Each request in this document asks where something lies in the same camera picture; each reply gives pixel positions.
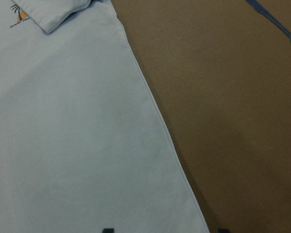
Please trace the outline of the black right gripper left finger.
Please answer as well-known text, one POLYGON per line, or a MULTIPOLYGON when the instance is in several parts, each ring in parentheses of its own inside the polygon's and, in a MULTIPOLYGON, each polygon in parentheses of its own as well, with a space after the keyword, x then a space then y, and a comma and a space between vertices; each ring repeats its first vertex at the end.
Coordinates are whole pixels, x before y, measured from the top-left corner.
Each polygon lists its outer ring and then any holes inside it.
POLYGON ((102 233, 114 233, 114 228, 104 228, 102 233))

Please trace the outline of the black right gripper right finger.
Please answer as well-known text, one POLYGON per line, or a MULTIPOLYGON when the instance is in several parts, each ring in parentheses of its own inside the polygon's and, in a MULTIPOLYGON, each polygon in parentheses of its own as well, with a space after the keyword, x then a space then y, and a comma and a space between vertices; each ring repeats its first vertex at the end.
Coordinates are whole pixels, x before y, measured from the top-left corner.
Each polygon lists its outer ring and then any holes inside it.
POLYGON ((228 233, 228 229, 218 229, 218 233, 228 233))

